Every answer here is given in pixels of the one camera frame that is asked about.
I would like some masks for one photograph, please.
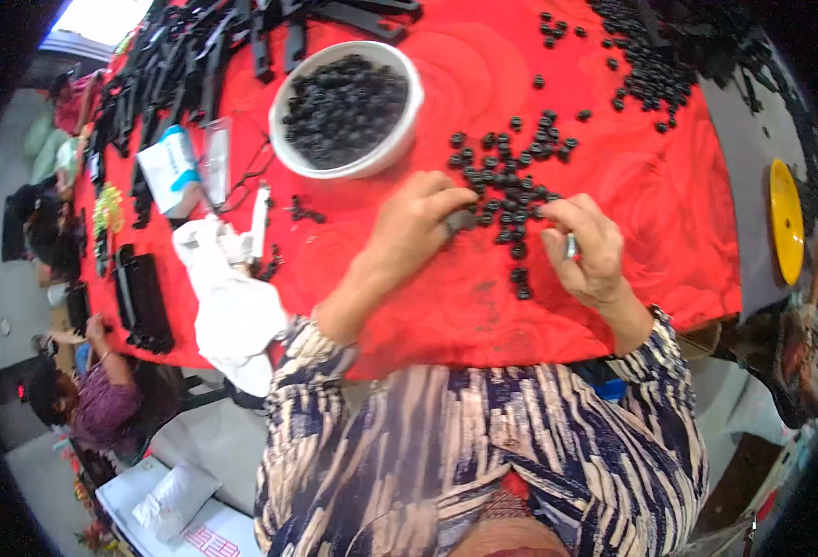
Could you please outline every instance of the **pink clothing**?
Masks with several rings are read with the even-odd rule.
[[[53,126],[69,132],[71,136],[76,136],[80,131],[75,129],[75,126],[77,125],[78,116],[81,114],[81,100],[84,97],[84,90],[87,88],[88,81],[90,81],[90,75],[73,81],[71,85],[72,95],[69,100],[56,105],[56,113],[53,115]],[[102,88],[103,80],[102,78],[97,78],[90,92],[90,108],[87,110],[87,121],[90,120],[93,106],[96,104],[96,99],[100,95]]]
[[[130,437],[125,423],[141,403],[139,389],[110,384],[106,368],[97,363],[81,381],[78,406],[71,421],[72,437],[94,449],[119,448]]]

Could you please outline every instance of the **red tablecloth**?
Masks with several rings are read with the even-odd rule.
[[[679,110],[678,128],[661,136],[654,123],[666,118],[664,112],[641,112],[631,99],[622,113],[610,106],[612,92],[621,86],[628,68],[619,51],[600,45],[606,37],[600,17],[582,0],[424,4],[424,17],[400,44],[418,67],[426,94],[411,154],[384,174],[353,182],[304,179],[279,162],[273,162],[265,175],[278,201],[271,212],[267,249],[270,243],[279,243],[285,259],[273,283],[290,312],[306,314],[335,287],[393,187],[415,170],[445,168],[452,132],[467,132],[476,146],[483,134],[507,129],[509,119],[518,115],[526,126],[515,142],[526,142],[546,108],[559,114],[561,135],[576,137],[579,146],[568,165],[556,160],[533,164],[535,182],[565,196],[588,193],[619,224],[625,235],[625,274],[637,295],[660,304],[681,330],[739,310],[728,173],[697,88],[689,105]],[[576,25],[588,29],[588,38],[567,33],[553,50],[546,50],[538,30],[541,11],[565,19],[571,29]],[[325,23],[311,23],[307,36],[310,53],[363,39],[348,28]],[[271,99],[284,78],[283,38],[283,29],[273,33],[277,74],[273,83],[263,85],[254,79],[249,48],[232,59],[226,72],[220,115],[234,120],[233,181],[257,150],[259,129],[267,128]],[[607,68],[608,55],[620,60],[619,71]],[[113,69],[120,63],[113,63]],[[535,74],[544,75],[544,89],[532,88]],[[586,124],[573,118],[582,109],[593,112]],[[139,135],[137,128],[132,150]],[[193,130],[192,139],[201,150],[201,131]],[[134,162],[119,159],[112,149],[106,162],[109,180],[126,194]],[[86,178],[79,178],[76,192],[76,205],[87,207],[90,221],[93,193]],[[304,205],[326,214],[328,222],[292,223],[282,210],[292,194],[300,194]],[[120,327],[112,340],[147,360],[207,367],[193,330],[198,302],[174,254],[170,226],[153,208],[148,228],[132,229],[134,212],[126,199],[127,226],[115,236],[114,245],[132,242],[137,254],[155,254],[176,346],[162,356],[133,350],[125,347],[126,334]],[[238,231],[250,228],[253,201],[251,195],[228,215]],[[532,300],[514,298],[509,284],[512,261],[505,247],[493,244],[496,227],[462,233],[370,320],[361,337],[362,358],[352,376],[379,377],[405,363],[489,366],[568,362],[609,353],[609,330],[562,289],[550,269],[537,234],[543,226],[529,226],[526,266],[535,293]],[[98,278],[94,267],[91,254],[82,279],[89,285],[92,309],[117,325],[114,285]]]

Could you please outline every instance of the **yellow plate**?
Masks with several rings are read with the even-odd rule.
[[[771,221],[780,273],[787,284],[795,284],[804,259],[802,205],[793,175],[780,159],[771,164]]]

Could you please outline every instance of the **green pillow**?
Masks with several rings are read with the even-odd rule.
[[[31,183],[37,184],[56,170],[56,152],[59,147],[69,140],[67,132],[54,128],[47,140],[37,153],[35,166],[31,170]]]
[[[37,118],[25,134],[25,156],[34,159],[41,147],[53,131],[53,109],[49,103],[44,103],[38,112]]]

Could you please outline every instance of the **white cloth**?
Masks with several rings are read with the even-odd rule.
[[[272,379],[266,347],[287,317],[275,286],[230,267],[247,262],[252,244],[251,234],[236,234],[214,215],[174,231],[174,250],[199,299],[199,353],[239,389],[266,396]]]

